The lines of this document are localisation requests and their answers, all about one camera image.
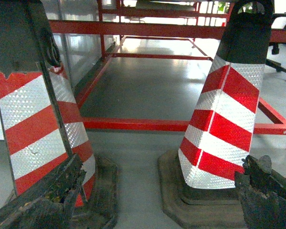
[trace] red and white striped traffic cone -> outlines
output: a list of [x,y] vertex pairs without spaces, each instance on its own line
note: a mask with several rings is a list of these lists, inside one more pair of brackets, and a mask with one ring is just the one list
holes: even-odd
[[50,78],[72,152],[80,156],[86,171],[83,188],[86,199],[89,199],[95,180],[95,159],[91,143],[62,64],[61,67],[50,69]]
[[[95,179],[95,159],[63,65],[51,68],[50,78],[72,152],[86,171],[84,197]],[[20,195],[64,161],[68,155],[42,73],[0,73],[0,110],[17,193]]]
[[271,36],[271,0],[260,0],[263,14],[231,14],[210,73],[179,149],[188,186],[233,188],[235,171],[243,172]]
[[235,187],[234,173],[244,171],[250,150],[264,67],[215,57],[179,149],[189,186]]
[[243,228],[235,172],[250,151],[271,37],[273,5],[231,13],[178,152],[159,158],[164,212],[184,228]]
[[0,73],[0,111],[20,195],[68,157],[42,73]]

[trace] white reflective stripe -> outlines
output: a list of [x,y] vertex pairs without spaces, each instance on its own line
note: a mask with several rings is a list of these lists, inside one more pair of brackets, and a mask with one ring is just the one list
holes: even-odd
[[214,57],[214,60],[213,60],[209,74],[211,74],[212,72],[215,72],[217,69],[220,69],[220,68],[222,68],[226,65],[229,65],[229,64],[230,64],[229,62],[221,59],[219,56],[216,55]]
[[71,148],[77,147],[89,140],[86,133],[86,129],[82,122],[67,123],[65,124],[65,129],[68,135]]
[[51,162],[66,152],[59,130],[10,156],[15,179]]
[[193,174],[191,174],[191,172],[192,172],[192,167],[194,167],[194,166],[191,164],[191,162],[189,162],[189,160],[183,154],[181,149],[178,150],[178,156],[179,156],[179,161],[180,161],[183,177],[186,181],[190,177],[193,176]]
[[202,93],[195,110],[212,110],[230,122],[253,133],[255,113],[221,90]]
[[69,80],[52,72],[50,77],[57,101],[76,103]]
[[51,105],[43,76],[0,99],[4,129],[7,130]]
[[264,64],[232,63],[231,67],[240,73],[258,90],[262,88]]
[[90,178],[95,173],[95,158],[94,158],[94,155],[92,155],[90,158],[88,158],[88,160],[86,160],[83,163],[82,169],[87,172],[86,176],[85,176],[85,179],[84,179],[84,182],[83,182],[83,184],[86,184],[87,181],[90,180]]
[[232,180],[213,175],[211,173],[200,170],[198,167],[193,166],[189,160],[179,150],[180,161],[187,164],[186,167],[181,166],[185,182],[188,186],[201,189],[221,189],[233,188],[235,183]]
[[242,159],[249,153],[218,137],[189,125],[185,137],[197,148],[235,165],[242,166]]

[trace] broken black object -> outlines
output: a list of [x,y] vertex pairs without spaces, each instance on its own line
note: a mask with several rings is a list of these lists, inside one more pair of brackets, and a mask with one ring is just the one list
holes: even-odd
[[249,229],[286,229],[286,178],[271,169],[269,156],[247,156],[235,186]]
[[68,158],[0,209],[0,229],[69,228],[85,177],[78,155]]

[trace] traffic cone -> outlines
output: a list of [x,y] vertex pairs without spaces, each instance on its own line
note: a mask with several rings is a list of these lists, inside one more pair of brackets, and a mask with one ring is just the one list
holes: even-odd
[[115,225],[117,168],[95,160],[40,1],[0,0],[0,117],[17,195],[78,154],[74,226]]
[[233,8],[178,153],[159,159],[162,179],[169,176],[164,161],[182,174],[176,185],[182,203],[166,207],[171,203],[162,195],[166,214],[185,228],[245,225],[234,175],[244,172],[242,159],[250,151],[273,14],[271,0],[258,1],[264,12],[239,13],[249,2]]

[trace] wall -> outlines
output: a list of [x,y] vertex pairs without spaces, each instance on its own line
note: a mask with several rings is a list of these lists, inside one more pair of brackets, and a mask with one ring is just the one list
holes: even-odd
[[[98,21],[96,0],[41,0],[48,19]],[[106,16],[112,21],[115,16]],[[72,88],[87,74],[101,57],[99,35],[54,34],[61,59],[70,77]],[[105,36],[105,48],[113,43],[113,36]]]

